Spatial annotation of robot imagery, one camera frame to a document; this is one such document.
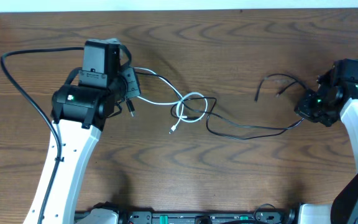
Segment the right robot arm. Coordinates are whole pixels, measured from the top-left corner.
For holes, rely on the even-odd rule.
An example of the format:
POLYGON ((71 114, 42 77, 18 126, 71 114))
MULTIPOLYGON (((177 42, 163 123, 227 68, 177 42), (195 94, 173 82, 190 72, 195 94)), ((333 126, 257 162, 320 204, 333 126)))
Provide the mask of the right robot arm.
POLYGON ((295 113, 312 123, 330 127, 336 121, 345 126, 356 163, 356 174, 334 201, 327 205, 305 203, 297 222, 358 223, 358 59, 342 59, 318 77, 318 89, 307 90, 295 106, 295 113))

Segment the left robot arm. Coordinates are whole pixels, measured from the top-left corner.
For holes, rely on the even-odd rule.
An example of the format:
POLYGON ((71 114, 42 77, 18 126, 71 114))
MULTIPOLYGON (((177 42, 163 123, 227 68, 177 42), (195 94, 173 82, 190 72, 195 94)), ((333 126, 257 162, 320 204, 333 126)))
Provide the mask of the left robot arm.
POLYGON ((140 95, 131 53, 118 39, 89 39, 83 65, 52 96, 47 158, 25 223, 74 223, 86 166, 105 122, 140 95))

